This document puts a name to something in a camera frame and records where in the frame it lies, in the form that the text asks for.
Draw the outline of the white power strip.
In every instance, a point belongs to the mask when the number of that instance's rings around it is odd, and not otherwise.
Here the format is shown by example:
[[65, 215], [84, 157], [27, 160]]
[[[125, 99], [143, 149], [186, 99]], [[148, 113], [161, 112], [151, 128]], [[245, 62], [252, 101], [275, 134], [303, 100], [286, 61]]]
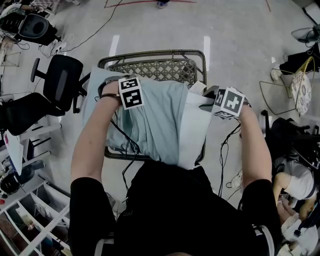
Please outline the white power strip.
[[66, 41], [64, 41], [64, 42], [62, 42], [60, 45], [58, 45], [58, 46], [54, 49], [53, 52], [54, 52], [55, 54], [60, 53], [60, 52], [64, 52], [64, 51], [67, 50], [68, 46], [69, 46], [69, 44], [68, 44]]
[[243, 174], [240, 171], [237, 175], [235, 175], [231, 181], [226, 183], [226, 187], [228, 189], [238, 189], [242, 186], [242, 182], [243, 182]]

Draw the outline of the white pod backpack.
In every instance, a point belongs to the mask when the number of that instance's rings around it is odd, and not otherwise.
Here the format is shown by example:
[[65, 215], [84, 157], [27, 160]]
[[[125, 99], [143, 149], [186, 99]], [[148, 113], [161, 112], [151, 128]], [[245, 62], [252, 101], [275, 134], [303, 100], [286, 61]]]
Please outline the white pod backpack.
[[38, 12], [38, 6], [11, 4], [0, 13], [0, 31], [14, 43], [26, 41], [48, 46], [60, 42], [58, 30]]

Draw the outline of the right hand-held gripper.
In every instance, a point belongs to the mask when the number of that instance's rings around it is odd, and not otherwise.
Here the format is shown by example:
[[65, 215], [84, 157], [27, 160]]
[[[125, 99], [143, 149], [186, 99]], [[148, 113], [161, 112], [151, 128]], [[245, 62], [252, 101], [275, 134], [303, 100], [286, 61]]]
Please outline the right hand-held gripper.
[[213, 85], [202, 96], [213, 102], [201, 104], [199, 108], [223, 120], [238, 118], [244, 105], [251, 107], [247, 97], [234, 87], [220, 88]]

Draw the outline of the white paper card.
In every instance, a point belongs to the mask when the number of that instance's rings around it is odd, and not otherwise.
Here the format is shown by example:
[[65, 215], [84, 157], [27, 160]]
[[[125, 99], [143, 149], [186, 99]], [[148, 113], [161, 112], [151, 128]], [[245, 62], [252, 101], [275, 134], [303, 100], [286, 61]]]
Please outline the white paper card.
[[207, 86], [199, 80], [195, 82], [189, 89], [191, 93], [202, 96]]

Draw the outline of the light blue pillowcase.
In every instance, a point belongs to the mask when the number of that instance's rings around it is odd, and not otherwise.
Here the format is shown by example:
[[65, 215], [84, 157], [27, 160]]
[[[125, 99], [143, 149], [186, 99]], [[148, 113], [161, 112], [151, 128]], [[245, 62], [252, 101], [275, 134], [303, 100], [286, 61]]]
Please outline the light blue pillowcase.
[[129, 110], [122, 106], [112, 117], [106, 137], [106, 147], [123, 153], [133, 153], [128, 139], [140, 153], [168, 165], [183, 166], [180, 161], [180, 131], [188, 87], [173, 80], [156, 81], [138, 78], [144, 105]]

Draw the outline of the white pillow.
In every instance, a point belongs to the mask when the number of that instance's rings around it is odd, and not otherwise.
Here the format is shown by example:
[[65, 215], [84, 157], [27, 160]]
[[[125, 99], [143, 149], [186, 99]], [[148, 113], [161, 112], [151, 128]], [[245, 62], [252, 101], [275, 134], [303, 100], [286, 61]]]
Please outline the white pillow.
[[213, 100], [188, 92], [180, 124], [178, 166], [191, 170], [206, 139], [212, 113], [201, 110], [200, 105], [212, 103]]

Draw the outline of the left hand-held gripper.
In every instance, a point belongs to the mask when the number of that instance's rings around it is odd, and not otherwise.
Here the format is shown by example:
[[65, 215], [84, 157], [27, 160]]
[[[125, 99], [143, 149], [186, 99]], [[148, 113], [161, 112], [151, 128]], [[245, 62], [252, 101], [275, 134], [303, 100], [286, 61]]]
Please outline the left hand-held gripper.
[[125, 110], [141, 107], [144, 105], [142, 87], [140, 80], [137, 77], [111, 76], [109, 78], [106, 78], [98, 87], [98, 97], [104, 94], [104, 87], [114, 81], [117, 81], [118, 83], [117, 94], [120, 95], [120, 98], [114, 99], [118, 101], [120, 100]]

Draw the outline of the person's right forearm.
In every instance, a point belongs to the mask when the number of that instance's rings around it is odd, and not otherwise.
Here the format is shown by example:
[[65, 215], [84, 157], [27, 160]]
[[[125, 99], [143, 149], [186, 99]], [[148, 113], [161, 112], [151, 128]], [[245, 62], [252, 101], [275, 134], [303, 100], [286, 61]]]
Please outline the person's right forearm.
[[244, 105], [240, 115], [242, 183], [246, 188], [257, 180], [272, 180], [272, 159], [252, 108]]

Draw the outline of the white shelf unit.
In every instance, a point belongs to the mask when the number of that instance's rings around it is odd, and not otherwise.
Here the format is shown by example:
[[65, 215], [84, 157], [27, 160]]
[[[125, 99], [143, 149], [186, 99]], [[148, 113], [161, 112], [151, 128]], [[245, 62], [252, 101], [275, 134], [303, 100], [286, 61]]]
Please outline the white shelf unit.
[[48, 182], [0, 208], [0, 256], [72, 256], [70, 198]]

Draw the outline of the black office chair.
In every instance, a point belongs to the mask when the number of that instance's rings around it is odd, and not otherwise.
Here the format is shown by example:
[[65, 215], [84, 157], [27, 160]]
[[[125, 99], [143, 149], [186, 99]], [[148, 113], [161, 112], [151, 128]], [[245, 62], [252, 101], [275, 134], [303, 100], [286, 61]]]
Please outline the black office chair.
[[279, 117], [270, 124], [268, 111], [264, 109], [260, 114], [264, 121], [262, 131], [273, 161], [293, 156], [311, 169], [320, 169], [320, 134], [310, 134], [308, 125], [298, 126], [291, 118]]
[[37, 92], [0, 104], [0, 134], [19, 136], [46, 115], [61, 117], [65, 112]]
[[81, 78], [84, 65], [79, 60], [66, 56], [52, 57], [47, 72], [38, 70], [40, 59], [36, 58], [32, 67], [30, 81], [35, 77], [44, 79], [43, 96], [58, 109], [67, 112], [72, 109], [74, 114], [80, 112], [77, 107], [78, 97], [86, 97], [87, 91], [83, 88], [91, 74]]

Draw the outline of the person's left forearm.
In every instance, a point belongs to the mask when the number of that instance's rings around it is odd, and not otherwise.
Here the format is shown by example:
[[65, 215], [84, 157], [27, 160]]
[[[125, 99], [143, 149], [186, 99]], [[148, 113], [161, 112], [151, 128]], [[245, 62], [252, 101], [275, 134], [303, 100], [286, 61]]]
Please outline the person's left forearm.
[[102, 181], [107, 132], [120, 104], [118, 99], [110, 96], [97, 101], [74, 147], [70, 169], [72, 182], [80, 178]]

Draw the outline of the person's black shirt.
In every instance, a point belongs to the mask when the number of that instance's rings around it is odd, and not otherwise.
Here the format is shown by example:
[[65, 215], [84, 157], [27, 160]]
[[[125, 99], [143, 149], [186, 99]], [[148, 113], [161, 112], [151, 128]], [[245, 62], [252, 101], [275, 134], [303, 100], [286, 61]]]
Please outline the person's black shirt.
[[103, 185], [88, 177], [70, 186], [72, 256], [276, 256], [282, 231], [272, 184], [259, 179], [243, 191], [241, 209], [216, 195], [201, 166], [192, 170], [146, 162], [115, 217]]

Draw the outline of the white desk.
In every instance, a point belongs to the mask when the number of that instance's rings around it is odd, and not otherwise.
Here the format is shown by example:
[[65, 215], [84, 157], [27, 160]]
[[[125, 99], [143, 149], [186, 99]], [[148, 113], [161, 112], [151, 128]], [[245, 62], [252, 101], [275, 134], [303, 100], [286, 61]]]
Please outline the white desk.
[[45, 157], [51, 154], [51, 152], [47, 150], [41, 153], [40, 155], [32, 158], [31, 160], [27, 160], [23, 163], [23, 157], [27, 156], [28, 153], [29, 139], [35, 138], [43, 134], [48, 134], [61, 128], [62, 125], [60, 123], [56, 123], [49, 126], [42, 126], [40, 128], [27, 130], [26, 132], [17, 136], [12, 135], [7, 130], [4, 132], [3, 135], [3, 141], [5, 143], [6, 149], [0, 152], [0, 156], [4, 157], [8, 155], [12, 162], [11, 166], [20, 175], [24, 167], [34, 163], [35, 161], [43, 160]]

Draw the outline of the checkered cloth table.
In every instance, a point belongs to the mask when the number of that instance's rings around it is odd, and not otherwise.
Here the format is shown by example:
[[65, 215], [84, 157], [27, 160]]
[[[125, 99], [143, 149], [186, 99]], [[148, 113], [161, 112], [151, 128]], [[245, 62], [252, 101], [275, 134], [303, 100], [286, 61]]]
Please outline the checkered cloth table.
[[30, 4], [32, 6], [41, 6], [45, 9], [54, 10], [58, 7], [61, 0], [33, 0]]

